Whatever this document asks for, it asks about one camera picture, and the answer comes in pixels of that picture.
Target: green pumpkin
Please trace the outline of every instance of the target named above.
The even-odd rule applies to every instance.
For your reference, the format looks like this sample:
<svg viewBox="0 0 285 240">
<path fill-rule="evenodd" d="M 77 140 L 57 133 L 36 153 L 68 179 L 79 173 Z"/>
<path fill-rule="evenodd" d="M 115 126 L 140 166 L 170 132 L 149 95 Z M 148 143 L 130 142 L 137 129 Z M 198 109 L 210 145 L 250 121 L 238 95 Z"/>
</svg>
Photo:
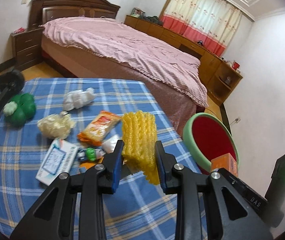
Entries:
<svg viewBox="0 0 285 240">
<path fill-rule="evenodd" d="M 23 126 L 28 119 L 35 116 L 36 104 L 33 95 L 28 93 L 15 95 L 10 99 L 9 103 L 10 102 L 15 102 L 17 104 L 17 109 L 13 114 L 6 116 L 5 120 L 13 126 Z"/>
</svg>

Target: green rim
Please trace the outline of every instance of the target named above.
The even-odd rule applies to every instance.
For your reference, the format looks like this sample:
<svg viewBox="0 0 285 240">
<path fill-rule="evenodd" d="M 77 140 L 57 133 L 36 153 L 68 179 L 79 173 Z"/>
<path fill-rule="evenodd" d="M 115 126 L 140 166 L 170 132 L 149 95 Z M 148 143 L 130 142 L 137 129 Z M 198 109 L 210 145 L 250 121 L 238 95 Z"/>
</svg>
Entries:
<svg viewBox="0 0 285 240">
<path fill-rule="evenodd" d="M 191 156 L 193 157 L 194 161 L 200 166 L 202 167 L 204 170 L 210 172 L 210 168 L 211 168 L 211 161 L 208 160 L 203 153 L 199 150 L 197 144 L 195 143 L 194 137 L 193 137 L 193 132 L 192 132 L 192 127 L 193 127 L 193 122 L 196 118 L 198 117 L 208 117 L 211 118 L 212 120 L 218 122 L 220 124 L 220 126 L 224 129 L 224 131 L 226 132 L 226 134 L 228 135 L 235 154 L 236 154 L 236 158 L 237 158 L 237 165 L 239 166 L 239 155 L 238 155 L 238 151 L 236 148 L 236 145 L 232 139 L 232 136 L 230 135 L 229 131 L 227 130 L 227 128 L 224 126 L 224 124 L 217 119 L 216 117 L 212 116 L 211 114 L 206 114 L 206 113 L 198 113 L 198 114 L 194 114 L 186 123 L 184 130 L 183 130 L 183 141 L 185 143 L 185 145 L 187 146 Z"/>
</svg>

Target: red cup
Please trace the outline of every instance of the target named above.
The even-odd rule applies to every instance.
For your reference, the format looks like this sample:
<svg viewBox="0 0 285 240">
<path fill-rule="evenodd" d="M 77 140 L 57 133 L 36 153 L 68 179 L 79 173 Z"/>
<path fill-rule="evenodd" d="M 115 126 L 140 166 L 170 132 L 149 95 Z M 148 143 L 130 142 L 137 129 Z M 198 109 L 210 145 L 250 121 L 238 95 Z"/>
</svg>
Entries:
<svg viewBox="0 0 285 240">
<path fill-rule="evenodd" d="M 237 68 L 239 68 L 239 64 L 235 61 L 234 65 L 233 65 L 233 69 L 236 70 Z"/>
</svg>

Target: black wheel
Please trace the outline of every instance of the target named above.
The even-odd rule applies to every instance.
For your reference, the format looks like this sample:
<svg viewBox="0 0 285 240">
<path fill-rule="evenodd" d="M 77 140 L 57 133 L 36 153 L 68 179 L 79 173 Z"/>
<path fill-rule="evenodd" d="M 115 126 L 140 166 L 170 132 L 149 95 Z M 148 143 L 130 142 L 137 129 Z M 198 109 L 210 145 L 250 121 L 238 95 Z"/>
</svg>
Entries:
<svg viewBox="0 0 285 240">
<path fill-rule="evenodd" d="M 13 69 L 0 75 L 0 92 L 2 92 L 5 88 L 8 88 L 15 94 L 18 94 L 23 89 L 24 85 L 25 78 L 17 69 Z"/>
</svg>

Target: nightstand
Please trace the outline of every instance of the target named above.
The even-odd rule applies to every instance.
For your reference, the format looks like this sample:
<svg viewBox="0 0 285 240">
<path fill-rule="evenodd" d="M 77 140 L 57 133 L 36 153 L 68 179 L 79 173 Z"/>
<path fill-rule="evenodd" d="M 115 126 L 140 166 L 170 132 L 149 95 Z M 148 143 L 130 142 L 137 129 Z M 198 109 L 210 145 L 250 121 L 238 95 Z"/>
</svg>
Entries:
<svg viewBox="0 0 285 240">
<path fill-rule="evenodd" d="M 35 28 L 23 33 L 11 34 L 12 54 L 16 68 L 25 70 L 43 61 L 41 56 L 41 37 L 43 28 Z"/>
</svg>

